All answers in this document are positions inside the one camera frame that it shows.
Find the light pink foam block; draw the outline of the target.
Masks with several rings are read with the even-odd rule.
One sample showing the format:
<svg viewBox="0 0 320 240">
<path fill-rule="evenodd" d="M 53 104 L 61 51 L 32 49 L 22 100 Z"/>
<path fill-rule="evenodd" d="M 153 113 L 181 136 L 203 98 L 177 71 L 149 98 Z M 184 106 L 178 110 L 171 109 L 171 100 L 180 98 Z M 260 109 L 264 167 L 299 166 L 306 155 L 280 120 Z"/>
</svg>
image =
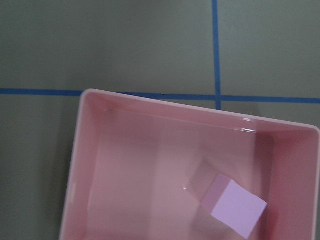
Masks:
<svg viewBox="0 0 320 240">
<path fill-rule="evenodd" d="M 247 240 L 268 203 L 230 177 L 218 174 L 201 199 L 200 205 L 210 216 Z"/>
</svg>

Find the pink plastic bin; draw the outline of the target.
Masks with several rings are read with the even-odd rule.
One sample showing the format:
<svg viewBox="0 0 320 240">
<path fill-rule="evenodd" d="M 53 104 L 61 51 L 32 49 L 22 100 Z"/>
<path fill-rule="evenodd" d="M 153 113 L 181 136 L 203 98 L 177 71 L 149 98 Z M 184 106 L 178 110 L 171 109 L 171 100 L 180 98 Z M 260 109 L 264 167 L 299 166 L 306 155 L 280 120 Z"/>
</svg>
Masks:
<svg viewBox="0 0 320 240">
<path fill-rule="evenodd" d="M 87 89 L 80 96 L 61 240 L 239 240 L 201 200 L 218 174 L 267 207 L 251 240 L 313 240 L 313 125 Z"/>
</svg>

